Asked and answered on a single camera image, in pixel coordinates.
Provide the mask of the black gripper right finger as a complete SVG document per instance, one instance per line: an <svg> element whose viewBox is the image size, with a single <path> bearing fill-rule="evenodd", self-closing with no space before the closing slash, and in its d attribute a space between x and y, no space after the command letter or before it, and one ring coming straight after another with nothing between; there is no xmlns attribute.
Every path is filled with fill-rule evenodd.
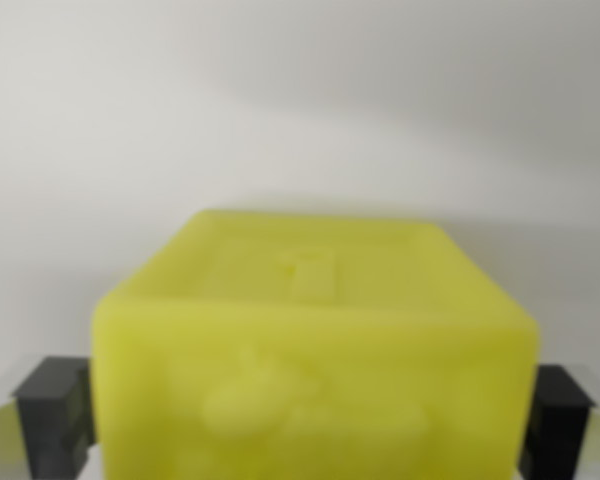
<svg viewBox="0 0 600 480"><path fill-rule="evenodd" d="M520 479L600 479L600 378L584 365L538 367Z"/></svg>

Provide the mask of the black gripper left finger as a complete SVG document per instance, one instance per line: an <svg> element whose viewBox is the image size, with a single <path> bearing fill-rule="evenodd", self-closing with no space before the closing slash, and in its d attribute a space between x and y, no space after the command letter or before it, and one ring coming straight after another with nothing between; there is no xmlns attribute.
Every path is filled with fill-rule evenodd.
<svg viewBox="0 0 600 480"><path fill-rule="evenodd" d="M89 358L27 355L0 378L0 479L76 479L96 443Z"/></svg>

